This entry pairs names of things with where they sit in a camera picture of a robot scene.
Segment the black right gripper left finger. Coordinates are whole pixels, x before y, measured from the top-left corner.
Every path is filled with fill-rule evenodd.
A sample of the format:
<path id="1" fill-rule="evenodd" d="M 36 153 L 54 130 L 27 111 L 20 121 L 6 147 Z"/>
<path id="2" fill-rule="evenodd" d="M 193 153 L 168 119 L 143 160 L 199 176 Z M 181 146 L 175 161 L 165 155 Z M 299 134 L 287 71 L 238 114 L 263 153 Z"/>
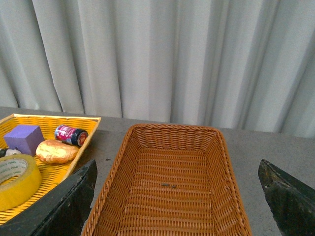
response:
<path id="1" fill-rule="evenodd" d="M 79 236 L 91 211 L 97 179 L 90 160 L 28 209 L 0 227 L 2 236 Z"/>

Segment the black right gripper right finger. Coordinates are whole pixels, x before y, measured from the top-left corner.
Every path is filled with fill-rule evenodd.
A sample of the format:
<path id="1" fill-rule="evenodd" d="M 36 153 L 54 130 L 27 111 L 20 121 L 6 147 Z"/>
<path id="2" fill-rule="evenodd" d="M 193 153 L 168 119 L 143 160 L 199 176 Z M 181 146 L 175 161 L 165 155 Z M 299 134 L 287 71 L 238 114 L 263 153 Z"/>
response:
<path id="1" fill-rule="evenodd" d="M 266 202 L 283 236 L 315 234 L 315 190 L 262 159 L 258 177 Z"/>

